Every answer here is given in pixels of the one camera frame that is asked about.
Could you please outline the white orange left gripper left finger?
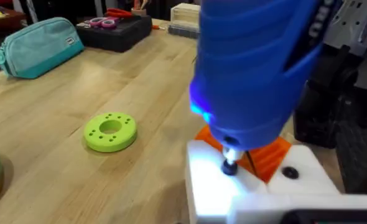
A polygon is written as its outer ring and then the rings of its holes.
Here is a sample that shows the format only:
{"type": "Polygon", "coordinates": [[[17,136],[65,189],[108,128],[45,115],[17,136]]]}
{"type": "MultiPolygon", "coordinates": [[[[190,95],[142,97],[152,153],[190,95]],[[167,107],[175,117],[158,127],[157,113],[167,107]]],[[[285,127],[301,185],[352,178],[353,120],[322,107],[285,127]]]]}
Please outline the white orange left gripper left finger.
{"type": "Polygon", "coordinates": [[[204,126],[187,143],[185,184],[190,223],[226,223],[234,199],[265,194],[266,184],[253,174],[247,156],[238,161],[236,175],[222,171],[223,146],[204,126]]]}

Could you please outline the white orange left gripper right finger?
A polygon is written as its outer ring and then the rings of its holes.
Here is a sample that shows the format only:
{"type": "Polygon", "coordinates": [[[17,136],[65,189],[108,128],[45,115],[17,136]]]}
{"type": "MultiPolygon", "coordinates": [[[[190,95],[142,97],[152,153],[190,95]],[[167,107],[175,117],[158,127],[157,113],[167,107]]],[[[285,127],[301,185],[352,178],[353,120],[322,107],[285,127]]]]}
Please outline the white orange left gripper right finger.
{"type": "Polygon", "coordinates": [[[272,194],[335,195],[340,191],[312,150],[279,137],[249,152],[257,177],[272,194]]]}

